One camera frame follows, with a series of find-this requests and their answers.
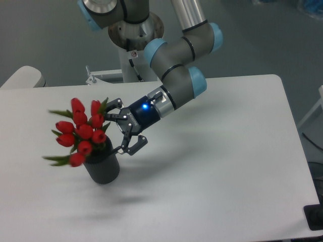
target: light blue joint cap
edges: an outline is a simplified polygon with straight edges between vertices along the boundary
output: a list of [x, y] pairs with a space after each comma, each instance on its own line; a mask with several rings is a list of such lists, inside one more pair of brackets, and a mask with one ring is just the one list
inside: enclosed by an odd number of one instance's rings
[[188, 69], [193, 85], [194, 98], [204, 92], [207, 88], [206, 79], [203, 73], [197, 67], [190, 67]]
[[150, 67], [153, 56], [155, 55], [159, 47], [161, 47], [165, 43], [167, 42], [163, 39], [153, 39], [151, 42], [148, 43], [148, 45], [146, 45], [145, 50], [143, 51], [143, 55], [148, 61]]
[[221, 47], [221, 45], [223, 44], [223, 34], [217, 24], [210, 23], [210, 25], [211, 25], [211, 27], [213, 29], [213, 33], [214, 33], [214, 45], [213, 45], [213, 49], [211, 52], [214, 52], [217, 49], [219, 49]]
[[86, 10], [85, 6], [83, 5], [82, 0], [78, 0], [77, 1], [77, 5], [79, 6], [79, 8], [82, 11], [82, 14], [84, 15], [87, 23], [89, 24], [90, 28], [92, 31], [98, 31], [101, 30], [100, 26], [98, 26], [98, 24], [92, 19], [91, 15], [88, 13], [88, 11]]

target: gray robot arm segment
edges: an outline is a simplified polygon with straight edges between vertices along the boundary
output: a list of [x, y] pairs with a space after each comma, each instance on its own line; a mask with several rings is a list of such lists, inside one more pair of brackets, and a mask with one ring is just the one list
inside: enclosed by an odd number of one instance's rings
[[78, 0], [78, 6], [92, 30], [103, 29], [121, 20], [139, 24], [149, 17], [149, 0]]

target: black vase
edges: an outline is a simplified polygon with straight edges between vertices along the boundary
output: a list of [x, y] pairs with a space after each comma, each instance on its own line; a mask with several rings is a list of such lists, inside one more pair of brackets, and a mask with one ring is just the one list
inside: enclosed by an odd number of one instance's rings
[[108, 184], [117, 178], [120, 167], [116, 155], [109, 155], [113, 150], [111, 140], [105, 140], [103, 151], [93, 151], [91, 156], [86, 158], [85, 168], [93, 181], [99, 184]]

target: white object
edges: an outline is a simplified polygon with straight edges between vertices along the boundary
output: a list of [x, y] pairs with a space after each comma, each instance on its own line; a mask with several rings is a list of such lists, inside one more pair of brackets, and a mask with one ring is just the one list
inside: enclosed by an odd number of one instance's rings
[[[311, 237], [303, 206], [318, 204], [282, 82], [274, 75], [208, 79], [208, 90], [117, 155], [121, 171], [95, 184], [50, 132], [78, 97], [127, 106], [160, 82], [0, 90], [2, 241], [223, 241]], [[113, 145], [122, 134], [112, 123]]]
[[297, 124], [297, 129], [305, 129], [310, 125], [323, 111], [323, 86], [318, 89], [321, 98], [314, 106], [305, 114], [301, 121]]
[[45, 87], [46, 81], [41, 72], [34, 67], [19, 68], [2, 86], [1, 89], [20, 89]]

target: green leaf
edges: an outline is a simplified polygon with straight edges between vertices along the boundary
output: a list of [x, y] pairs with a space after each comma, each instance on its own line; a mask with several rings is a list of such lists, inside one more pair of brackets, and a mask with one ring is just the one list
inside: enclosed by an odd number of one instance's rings
[[66, 109], [66, 113], [69, 115], [70, 118], [73, 118], [73, 114], [71, 111], [69, 111], [68, 109]]
[[108, 101], [108, 97], [106, 97], [106, 99], [101, 103], [101, 106], [99, 108], [99, 110], [97, 111], [97, 113], [101, 113], [103, 114], [103, 112], [105, 111], [106, 109], [106, 104], [107, 104], [107, 101]]
[[57, 162], [62, 162], [65, 160], [69, 160], [70, 156], [66, 155], [66, 156], [43, 156], [42, 157], [45, 160], [53, 160], [53, 161], [57, 161]]
[[62, 165], [67, 165], [68, 163], [69, 163], [69, 160], [64, 160], [62, 162], [51, 164], [51, 166], [62, 166]]
[[77, 149], [77, 145], [75, 144], [75, 145], [71, 148], [70, 154], [72, 154], [74, 151], [76, 151], [76, 149]]
[[110, 124], [111, 124], [111, 122], [107, 123], [106, 125], [103, 125], [103, 127], [102, 127], [103, 132], [106, 132], [106, 130]]
[[58, 137], [62, 135], [62, 133], [57, 132], [57, 131], [55, 131], [55, 130], [51, 130], [51, 131], [52, 131], [55, 135], [57, 135]]
[[70, 115], [70, 111], [66, 110], [66, 111], [61, 111], [61, 110], [49, 110], [50, 113], [55, 113], [61, 116], [65, 116], [65, 117], [71, 117]]

